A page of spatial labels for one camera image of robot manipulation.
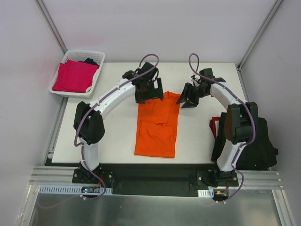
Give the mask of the orange t shirt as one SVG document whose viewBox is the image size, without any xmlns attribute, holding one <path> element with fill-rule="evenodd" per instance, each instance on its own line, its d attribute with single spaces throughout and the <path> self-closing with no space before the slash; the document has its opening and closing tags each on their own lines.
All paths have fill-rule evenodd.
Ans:
<svg viewBox="0 0 301 226">
<path fill-rule="evenodd" d="M 164 98 L 138 105 L 135 155 L 175 158 L 180 94 L 165 92 Z"/>
</svg>

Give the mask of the white plastic basket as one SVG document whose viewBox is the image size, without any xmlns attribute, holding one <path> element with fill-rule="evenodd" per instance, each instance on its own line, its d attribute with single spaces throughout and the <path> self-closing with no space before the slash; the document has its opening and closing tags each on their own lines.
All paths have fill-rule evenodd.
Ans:
<svg viewBox="0 0 301 226">
<path fill-rule="evenodd" d="M 101 51 L 67 51 L 50 83 L 49 92 L 63 97 L 90 98 L 104 59 L 105 54 Z"/>
</svg>

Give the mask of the pink t shirt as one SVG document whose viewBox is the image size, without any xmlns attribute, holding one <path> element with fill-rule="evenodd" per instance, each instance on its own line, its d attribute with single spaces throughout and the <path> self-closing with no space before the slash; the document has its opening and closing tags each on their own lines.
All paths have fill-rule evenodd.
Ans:
<svg viewBox="0 0 301 226">
<path fill-rule="evenodd" d="M 53 91 L 86 93 L 92 87 L 93 77 L 99 67 L 81 61 L 60 63 Z"/>
</svg>

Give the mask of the black t shirt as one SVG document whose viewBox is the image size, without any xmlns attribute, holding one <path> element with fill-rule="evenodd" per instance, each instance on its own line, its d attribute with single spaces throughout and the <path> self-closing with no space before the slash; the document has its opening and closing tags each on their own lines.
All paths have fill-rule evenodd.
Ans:
<svg viewBox="0 0 301 226">
<path fill-rule="evenodd" d="M 223 126 L 226 113 L 220 115 L 219 133 L 214 142 L 214 148 L 211 156 L 211 161 L 216 161 L 222 154 L 222 149 L 226 143 Z M 269 139 L 268 124 L 266 119 L 259 118 L 258 126 L 256 127 L 256 138 L 254 142 L 246 146 L 236 163 L 238 170 L 267 170 L 277 164 L 276 149 Z"/>
</svg>

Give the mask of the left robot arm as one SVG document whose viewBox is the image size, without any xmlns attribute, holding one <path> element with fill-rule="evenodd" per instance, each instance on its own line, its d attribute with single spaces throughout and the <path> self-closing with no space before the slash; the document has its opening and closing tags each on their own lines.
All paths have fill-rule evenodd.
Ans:
<svg viewBox="0 0 301 226">
<path fill-rule="evenodd" d="M 98 146 L 104 137 L 104 119 L 127 98 L 134 96 L 138 104 L 147 100 L 162 100 L 163 88 L 156 65 L 140 64 L 134 71 L 123 74 L 119 82 L 98 99 L 76 108 L 73 127 L 76 130 L 74 145 L 81 147 L 81 161 L 73 173 L 73 183 L 98 183 L 101 179 Z"/>
</svg>

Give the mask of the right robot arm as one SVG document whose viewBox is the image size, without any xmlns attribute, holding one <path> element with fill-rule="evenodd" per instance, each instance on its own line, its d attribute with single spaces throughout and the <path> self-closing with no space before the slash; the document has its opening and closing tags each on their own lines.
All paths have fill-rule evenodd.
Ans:
<svg viewBox="0 0 301 226">
<path fill-rule="evenodd" d="M 204 184 L 212 187 L 226 185 L 237 175 L 236 163 L 245 146 L 256 137 L 258 107 L 237 97 L 223 78 L 216 78 L 211 68 L 195 72 L 191 82 L 184 85 L 177 100 L 183 108 L 194 108 L 199 99 L 212 96 L 226 109 L 224 124 L 219 126 L 222 137 L 222 150 L 213 157 L 214 166 L 201 177 Z"/>
</svg>

